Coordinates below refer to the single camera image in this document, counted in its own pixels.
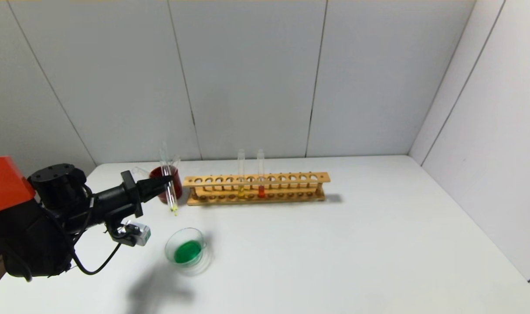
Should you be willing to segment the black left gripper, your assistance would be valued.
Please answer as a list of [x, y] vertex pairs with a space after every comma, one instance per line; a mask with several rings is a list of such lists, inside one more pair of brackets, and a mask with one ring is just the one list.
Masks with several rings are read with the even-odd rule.
[[158, 176], [136, 182], [130, 171], [120, 173], [122, 182], [113, 188], [100, 191], [94, 197], [94, 215], [96, 218], [126, 218], [132, 216], [153, 198], [167, 203], [166, 193], [173, 177]]

